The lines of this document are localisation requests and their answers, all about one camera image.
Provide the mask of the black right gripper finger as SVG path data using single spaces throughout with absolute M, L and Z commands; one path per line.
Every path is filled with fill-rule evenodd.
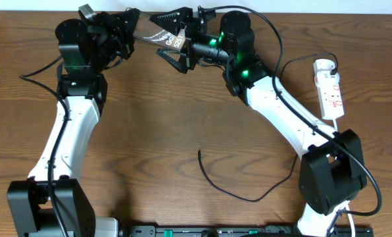
M 179 32 L 193 18 L 193 10 L 182 7 L 167 13 L 152 14 L 149 20 L 167 32 Z
M 185 57 L 179 52 L 172 49 L 160 48 L 157 49 L 156 54 L 164 59 L 167 63 L 173 66 L 178 72 L 186 73 L 187 64 Z M 178 59 L 173 58 L 172 54 L 179 55 Z

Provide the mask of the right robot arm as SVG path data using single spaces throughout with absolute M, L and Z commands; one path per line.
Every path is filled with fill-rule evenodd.
M 218 36 L 207 33 L 207 22 L 216 15 L 213 8 L 194 13 L 182 7 L 154 14 L 150 21 L 180 36 L 174 46 L 180 58 L 159 49 L 163 59 L 181 73 L 199 61 L 223 67 L 230 93 L 269 120 L 291 144 L 301 161 L 299 189 L 306 203 L 297 229 L 305 236 L 330 236 L 340 215 L 355 216 L 349 202 L 368 184 L 375 184 L 364 166 L 359 137 L 352 130 L 339 132 L 336 125 L 328 124 L 343 115 L 337 57 L 332 53 L 315 56 L 314 82 L 322 111 L 317 118 L 282 86 L 277 74 L 285 65 L 268 68 L 255 53 L 251 14 L 246 7 L 224 7 Z

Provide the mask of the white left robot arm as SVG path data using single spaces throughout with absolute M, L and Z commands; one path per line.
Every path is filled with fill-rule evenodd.
M 79 8 L 55 30 L 59 56 L 57 115 L 39 161 L 11 182 L 7 201 L 19 236 L 127 236 L 117 219 L 98 217 L 80 185 L 87 145 L 107 100 L 104 71 L 134 52 L 137 9 L 121 13 Z

